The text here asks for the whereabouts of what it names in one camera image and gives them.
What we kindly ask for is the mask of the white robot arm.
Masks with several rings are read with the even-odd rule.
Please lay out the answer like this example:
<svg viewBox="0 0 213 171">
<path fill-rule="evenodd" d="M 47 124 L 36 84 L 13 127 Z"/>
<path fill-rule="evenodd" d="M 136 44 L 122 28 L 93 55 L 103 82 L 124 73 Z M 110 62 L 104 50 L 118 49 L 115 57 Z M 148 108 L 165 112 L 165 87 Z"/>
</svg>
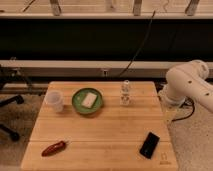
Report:
<svg viewBox="0 0 213 171">
<path fill-rule="evenodd" d="M 180 106 L 186 97 L 213 113 L 213 85 L 206 81 L 209 68 L 202 60 L 193 60 L 170 68 L 161 98 L 167 106 Z"/>
</svg>

